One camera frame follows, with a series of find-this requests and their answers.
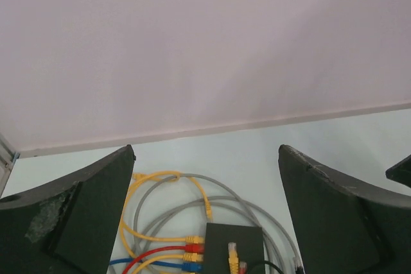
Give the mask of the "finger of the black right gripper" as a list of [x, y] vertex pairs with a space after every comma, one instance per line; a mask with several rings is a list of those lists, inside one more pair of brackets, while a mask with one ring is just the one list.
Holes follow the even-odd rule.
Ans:
[[389, 180], [411, 187], [411, 156], [387, 169], [385, 175]]

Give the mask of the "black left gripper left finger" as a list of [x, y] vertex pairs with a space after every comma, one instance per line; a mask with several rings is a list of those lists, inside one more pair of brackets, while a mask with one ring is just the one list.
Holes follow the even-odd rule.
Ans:
[[133, 168], [126, 145], [1, 198], [1, 273], [106, 273]]

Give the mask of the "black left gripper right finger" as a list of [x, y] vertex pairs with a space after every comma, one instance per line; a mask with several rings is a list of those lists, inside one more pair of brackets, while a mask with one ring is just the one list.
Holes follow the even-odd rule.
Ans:
[[410, 273], [410, 197], [279, 147], [306, 273]]

